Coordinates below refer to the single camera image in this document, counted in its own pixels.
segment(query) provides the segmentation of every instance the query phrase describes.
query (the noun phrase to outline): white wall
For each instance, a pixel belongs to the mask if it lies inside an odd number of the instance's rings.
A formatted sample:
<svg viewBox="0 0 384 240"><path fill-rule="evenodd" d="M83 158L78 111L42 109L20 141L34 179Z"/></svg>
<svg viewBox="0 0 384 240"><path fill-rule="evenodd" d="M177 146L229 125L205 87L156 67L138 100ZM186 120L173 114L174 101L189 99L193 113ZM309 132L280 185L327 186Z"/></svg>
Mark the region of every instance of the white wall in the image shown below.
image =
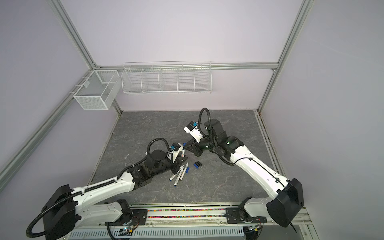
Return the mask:
<svg viewBox="0 0 384 240"><path fill-rule="evenodd" d="M88 68L44 0L1 1L0 23L2 168ZM0 239L27 239L26 227L59 186L87 184L115 120L114 109L72 103L0 193Z"/></svg>
<svg viewBox="0 0 384 240"><path fill-rule="evenodd" d="M277 61L302 0L63 0L98 65Z"/></svg>
<svg viewBox="0 0 384 240"><path fill-rule="evenodd" d="M117 101L124 111L257 109L272 76L271 69L214 70L212 93L127 95Z"/></svg>
<svg viewBox="0 0 384 240"><path fill-rule="evenodd" d="M262 111L322 240L383 239L383 12L316 1Z"/></svg>
<svg viewBox="0 0 384 240"><path fill-rule="evenodd" d="M88 70L44 0L0 2L0 168Z"/></svg>

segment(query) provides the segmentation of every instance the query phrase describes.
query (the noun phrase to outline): wire basket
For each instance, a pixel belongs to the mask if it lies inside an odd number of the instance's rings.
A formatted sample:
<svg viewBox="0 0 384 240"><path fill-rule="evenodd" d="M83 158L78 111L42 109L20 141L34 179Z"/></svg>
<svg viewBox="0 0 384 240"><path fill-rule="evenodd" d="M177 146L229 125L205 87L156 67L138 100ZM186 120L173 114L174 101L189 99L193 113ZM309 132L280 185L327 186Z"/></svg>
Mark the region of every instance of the wire basket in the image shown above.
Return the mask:
<svg viewBox="0 0 384 240"><path fill-rule="evenodd" d="M127 94L212 92L210 64L129 66L121 82Z"/></svg>
<svg viewBox="0 0 384 240"><path fill-rule="evenodd" d="M120 88L116 70L93 70L73 96L84 110L108 110Z"/></svg>

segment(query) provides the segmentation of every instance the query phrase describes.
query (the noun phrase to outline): whiteboard marker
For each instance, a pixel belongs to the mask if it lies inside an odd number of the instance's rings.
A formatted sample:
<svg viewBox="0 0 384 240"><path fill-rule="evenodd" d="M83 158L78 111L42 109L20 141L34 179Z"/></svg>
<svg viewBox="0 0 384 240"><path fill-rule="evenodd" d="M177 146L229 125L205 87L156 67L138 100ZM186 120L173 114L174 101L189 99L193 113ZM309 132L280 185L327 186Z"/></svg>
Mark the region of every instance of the whiteboard marker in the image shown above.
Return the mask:
<svg viewBox="0 0 384 240"><path fill-rule="evenodd" d="M176 181L175 181L175 184L174 184L175 187L176 187L177 183L178 183L179 180L180 180L181 174L183 173L183 167L184 167L184 165L181 166L181 171L179 172L179 175L178 175L177 178L176 178Z"/></svg>
<svg viewBox="0 0 384 240"><path fill-rule="evenodd" d="M183 170L183 173L181 174L181 177L180 177L180 181L183 179L184 174L185 174L185 171L187 170L187 167L188 167L188 163L185 165L185 168L184 168L184 170Z"/></svg>
<svg viewBox="0 0 384 240"><path fill-rule="evenodd" d="M179 168L179 170L177 171L176 174L172 175L172 177L169 178L170 181L172 181L172 179L173 179L174 177L176 177L176 175L180 172L180 170L182 169L183 166L181 166L181 167Z"/></svg>

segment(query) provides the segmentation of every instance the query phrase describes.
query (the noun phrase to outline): marble-patterned surface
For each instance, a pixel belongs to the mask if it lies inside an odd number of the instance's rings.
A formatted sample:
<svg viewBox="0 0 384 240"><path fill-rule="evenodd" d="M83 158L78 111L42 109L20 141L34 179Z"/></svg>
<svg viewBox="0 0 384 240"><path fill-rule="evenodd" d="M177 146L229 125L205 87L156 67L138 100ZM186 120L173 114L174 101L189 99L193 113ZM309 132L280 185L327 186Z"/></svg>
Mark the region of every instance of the marble-patterned surface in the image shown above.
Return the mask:
<svg viewBox="0 0 384 240"><path fill-rule="evenodd" d="M260 160L272 168L264 140L252 110L210 111L228 136L236 136ZM104 152L92 183L116 176L122 168L145 156L148 142L156 137L173 142L191 139L183 128L197 121L198 111L123 112L114 134ZM204 113L202 122L207 120ZM151 150L165 150L163 142L155 142ZM186 151L189 172L174 187L169 181L170 171L157 175L148 185L135 191L122 193L109 199L126 199L130 204L188 203L188 202L241 202L248 196L267 197L266 192L248 174L237 166L228 166L215 154L204 152L195 157ZM196 169L193 163L203 166Z"/></svg>

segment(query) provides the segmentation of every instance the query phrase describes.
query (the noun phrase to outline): divided wire basket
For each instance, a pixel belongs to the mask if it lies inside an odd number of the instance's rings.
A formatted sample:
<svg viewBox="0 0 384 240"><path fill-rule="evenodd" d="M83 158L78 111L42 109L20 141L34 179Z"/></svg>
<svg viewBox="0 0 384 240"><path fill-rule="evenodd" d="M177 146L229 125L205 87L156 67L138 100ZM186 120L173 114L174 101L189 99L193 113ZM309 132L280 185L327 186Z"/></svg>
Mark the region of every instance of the divided wire basket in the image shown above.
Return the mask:
<svg viewBox="0 0 384 240"><path fill-rule="evenodd" d="M121 81L127 94L212 92L210 63L124 66Z"/></svg>
<svg viewBox="0 0 384 240"><path fill-rule="evenodd" d="M73 96L84 110L108 110L120 88L116 70L93 70Z"/></svg>

